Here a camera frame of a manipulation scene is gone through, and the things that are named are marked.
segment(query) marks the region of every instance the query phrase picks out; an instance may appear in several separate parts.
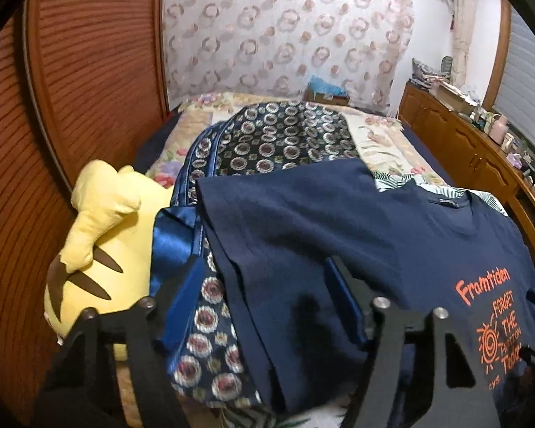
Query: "metal bolt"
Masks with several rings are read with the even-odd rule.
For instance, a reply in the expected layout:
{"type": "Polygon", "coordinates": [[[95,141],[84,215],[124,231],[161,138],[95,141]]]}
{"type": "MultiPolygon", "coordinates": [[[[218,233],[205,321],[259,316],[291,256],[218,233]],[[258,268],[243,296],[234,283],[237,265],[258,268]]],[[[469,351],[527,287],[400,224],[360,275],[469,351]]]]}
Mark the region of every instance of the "metal bolt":
{"type": "Polygon", "coordinates": [[[383,296],[377,296],[372,300],[372,303],[379,309],[388,309],[390,307],[390,300],[383,296]]]}
{"type": "Polygon", "coordinates": [[[87,307],[87,309],[83,309],[83,311],[81,311],[81,317],[83,317],[85,320],[94,319],[96,315],[97,311],[92,307],[87,307]]]}
{"type": "Polygon", "coordinates": [[[436,307],[434,309],[434,315],[438,317],[438,319],[447,319],[449,317],[449,312],[445,310],[443,307],[436,307]]]}
{"type": "Polygon", "coordinates": [[[144,309],[152,309],[156,306],[156,302],[153,297],[151,296],[145,296],[144,298],[141,298],[138,300],[138,305],[143,307],[144,309]]]}

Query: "window blind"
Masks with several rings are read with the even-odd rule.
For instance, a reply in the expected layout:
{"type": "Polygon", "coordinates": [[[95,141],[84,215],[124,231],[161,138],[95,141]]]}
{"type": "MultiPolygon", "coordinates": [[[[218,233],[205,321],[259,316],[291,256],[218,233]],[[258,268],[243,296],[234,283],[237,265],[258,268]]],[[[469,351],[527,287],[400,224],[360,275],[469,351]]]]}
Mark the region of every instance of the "window blind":
{"type": "Polygon", "coordinates": [[[513,8],[509,51],[495,108],[535,147],[535,35],[513,8]]]}

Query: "orange text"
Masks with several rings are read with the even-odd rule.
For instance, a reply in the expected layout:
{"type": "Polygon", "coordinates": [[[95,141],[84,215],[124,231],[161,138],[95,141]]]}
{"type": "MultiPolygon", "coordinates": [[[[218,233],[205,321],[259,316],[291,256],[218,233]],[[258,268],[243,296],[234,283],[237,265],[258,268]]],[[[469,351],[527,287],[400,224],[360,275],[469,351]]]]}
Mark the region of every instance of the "orange text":
{"type": "Polygon", "coordinates": [[[490,390],[493,390],[495,389],[496,386],[498,386],[500,382],[500,378],[499,378],[499,375],[489,384],[489,389],[490,390]]]}
{"type": "Polygon", "coordinates": [[[501,321],[501,325],[503,327],[503,331],[505,331],[505,336],[508,336],[512,333],[512,331],[517,328],[517,322],[515,321],[515,311],[512,310],[505,319],[501,321]]]}
{"type": "Polygon", "coordinates": [[[505,355],[504,357],[501,358],[501,363],[503,364],[503,373],[507,373],[518,362],[518,360],[519,360],[519,350],[520,349],[521,349],[521,344],[518,343],[511,350],[511,353],[509,353],[509,354],[507,354],[507,355],[505,355]]]}
{"type": "Polygon", "coordinates": [[[466,284],[465,281],[460,280],[456,283],[456,291],[464,302],[471,306],[477,296],[488,293],[494,290],[495,287],[505,283],[509,280],[509,272],[507,269],[498,269],[487,272],[485,277],[479,277],[478,281],[466,284]]]}
{"type": "Polygon", "coordinates": [[[511,290],[507,291],[493,302],[495,316],[499,317],[514,304],[514,295],[511,290]]]}

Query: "pink bottle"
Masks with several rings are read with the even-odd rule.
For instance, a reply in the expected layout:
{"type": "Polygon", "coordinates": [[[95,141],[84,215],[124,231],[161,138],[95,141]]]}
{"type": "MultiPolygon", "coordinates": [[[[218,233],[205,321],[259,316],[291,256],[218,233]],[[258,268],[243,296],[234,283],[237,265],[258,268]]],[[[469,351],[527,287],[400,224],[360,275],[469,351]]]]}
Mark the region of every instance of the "pink bottle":
{"type": "Polygon", "coordinates": [[[507,127],[507,118],[506,116],[501,116],[497,121],[494,122],[494,126],[489,131],[489,136],[495,141],[495,143],[501,145],[508,130],[509,127],[507,127]]]}

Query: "cardboard box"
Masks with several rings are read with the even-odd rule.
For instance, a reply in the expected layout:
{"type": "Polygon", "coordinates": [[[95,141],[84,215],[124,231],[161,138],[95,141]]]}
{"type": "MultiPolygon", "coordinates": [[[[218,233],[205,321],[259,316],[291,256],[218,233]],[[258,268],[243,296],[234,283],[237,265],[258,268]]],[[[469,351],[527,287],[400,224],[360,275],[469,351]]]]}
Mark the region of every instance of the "cardboard box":
{"type": "Polygon", "coordinates": [[[446,106],[450,106],[454,111],[469,116],[475,109],[475,106],[462,96],[456,93],[451,88],[446,87],[446,84],[440,84],[434,91],[435,98],[446,106]]]}
{"type": "Polygon", "coordinates": [[[351,101],[350,96],[331,95],[329,93],[313,93],[313,90],[307,88],[305,95],[306,101],[318,102],[320,104],[331,104],[334,106],[348,106],[351,101]]]}

